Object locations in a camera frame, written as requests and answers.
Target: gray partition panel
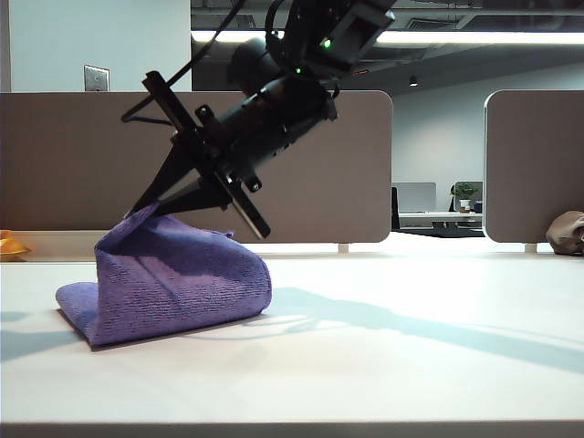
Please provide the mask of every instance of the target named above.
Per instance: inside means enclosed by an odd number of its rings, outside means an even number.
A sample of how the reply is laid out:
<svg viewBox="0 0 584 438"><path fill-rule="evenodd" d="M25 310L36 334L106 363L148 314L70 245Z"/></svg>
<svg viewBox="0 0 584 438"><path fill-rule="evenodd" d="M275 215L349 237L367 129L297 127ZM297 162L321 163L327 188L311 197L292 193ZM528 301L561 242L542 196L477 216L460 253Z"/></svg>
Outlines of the gray partition panel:
<svg viewBox="0 0 584 438"><path fill-rule="evenodd" d="M558 215L584 211L584 90L504 90L486 102L485 230L545 242Z"/></svg>
<svg viewBox="0 0 584 438"><path fill-rule="evenodd" d="M194 110L223 113L243 95L178 93ZM0 95L3 228L109 229L138 199L171 148L173 129L122 124L144 93ZM377 91L337 98L323 122L258 170L250 198L272 226L267 242L375 242L391 228L391 101ZM160 112L151 105L147 115ZM179 214L188 224L233 230L256 242L233 206Z"/></svg>
<svg viewBox="0 0 584 438"><path fill-rule="evenodd" d="M398 191L400 213L433 212L436 210L435 182L393 182Z"/></svg>

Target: fluorescent light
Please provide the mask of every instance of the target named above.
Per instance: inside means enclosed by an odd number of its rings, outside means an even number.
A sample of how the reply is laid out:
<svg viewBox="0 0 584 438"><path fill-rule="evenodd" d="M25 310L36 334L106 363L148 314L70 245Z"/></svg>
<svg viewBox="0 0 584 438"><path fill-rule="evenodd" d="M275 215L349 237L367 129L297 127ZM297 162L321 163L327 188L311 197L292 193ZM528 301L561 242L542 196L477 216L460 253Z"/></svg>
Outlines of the fluorescent light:
<svg viewBox="0 0 584 438"><path fill-rule="evenodd" d="M263 30L225 30L217 41L243 43L252 38L264 38ZM194 30L193 40L209 41L213 30ZM584 32L411 32L390 30L383 32L377 38L378 44L408 45L408 44L554 44L554 45L584 45Z"/></svg>
<svg viewBox="0 0 584 438"><path fill-rule="evenodd" d="M378 44L557 44L584 45L582 32L409 32L385 31Z"/></svg>
<svg viewBox="0 0 584 438"><path fill-rule="evenodd" d="M209 41L213 35L215 35L214 30L194 30L191 32L191 37L194 41L200 43L206 43ZM281 38L284 36L284 32L279 31L278 36ZM222 43L243 43L254 38L265 38L266 32L263 30L224 30L219 34L216 41Z"/></svg>

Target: wall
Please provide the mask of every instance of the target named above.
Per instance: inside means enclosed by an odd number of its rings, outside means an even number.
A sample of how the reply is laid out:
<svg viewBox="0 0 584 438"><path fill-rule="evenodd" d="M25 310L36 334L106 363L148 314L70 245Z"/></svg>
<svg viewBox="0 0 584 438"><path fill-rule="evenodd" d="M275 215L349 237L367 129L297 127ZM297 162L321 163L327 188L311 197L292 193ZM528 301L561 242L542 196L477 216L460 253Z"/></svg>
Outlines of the wall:
<svg viewBox="0 0 584 438"><path fill-rule="evenodd" d="M13 91L82 91L83 65L110 69L112 91L143 91L191 57L189 0L12 0ZM190 90L190 74L174 87Z"/></svg>
<svg viewBox="0 0 584 438"><path fill-rule="evenodd" d="M486 98L498 89L584 89L584 63L431 89L393 99L395 182L436 182L447 209L455 181L483 179Z"/></svg>
<svg viewBox="0 0 584 438"><path fill-rule="evenodd" d="M8 0L0 0L0 92L10 91L10 27Z"/></svg>

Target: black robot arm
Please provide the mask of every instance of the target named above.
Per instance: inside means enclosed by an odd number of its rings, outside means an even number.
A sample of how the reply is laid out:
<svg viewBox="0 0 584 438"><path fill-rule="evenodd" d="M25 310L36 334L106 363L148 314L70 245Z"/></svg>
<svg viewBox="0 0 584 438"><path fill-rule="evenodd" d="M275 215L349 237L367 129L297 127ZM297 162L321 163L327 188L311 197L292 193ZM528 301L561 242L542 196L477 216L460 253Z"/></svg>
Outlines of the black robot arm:
<svg viewBox="0 0 584 438"><path fill-rule="evenodd" d="M228 77L246 95L225 114L207 105L195 110L197 124L162 76L152 71L143 84L176 132L158 174L129 214L159 200L156 214L232 203L258 238L270 228L247 196L261 189L256 168L323 120L337 118L330 84L351 73L362 55L392 21L395 1L295 0L285 35L273 31L282 0L266 18L266 41L242 44ZM196 169L196 183L165 199L161 196Z"/></svg>

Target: table surface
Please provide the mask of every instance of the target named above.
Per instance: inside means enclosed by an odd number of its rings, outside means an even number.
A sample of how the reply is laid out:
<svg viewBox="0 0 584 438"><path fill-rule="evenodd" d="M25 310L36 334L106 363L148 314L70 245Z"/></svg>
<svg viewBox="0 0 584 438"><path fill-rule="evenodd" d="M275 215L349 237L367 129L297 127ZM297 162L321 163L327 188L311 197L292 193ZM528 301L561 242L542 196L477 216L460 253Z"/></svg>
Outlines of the table surface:
<svg viewBox="0 0 584 438"><path fill-rule="evenodd" d="M419 212L419 213L399 213L400 218L411 218L411 219L433 219L439 221L453 221L457 222L461 219L476 219L482 220L482 213L460 213L460 212Z"/></svg>
<svg viewBox="0 0 584 438"><path fill-rule="evenodd" d="M344 424L413 437L428 431L408 425L435 422L469 436L455 426L503 422L507 437L542 421L582 436L584 258L521 248L396 233L348 255L266 255L274 298L263 315L96 351L54 299L62 285L95 281L95 264L4 263L6 436L155 423L204 426L201 436ZM258 431L241 436L270 436ZM560 435L538 426L529 436Z"/></svg>

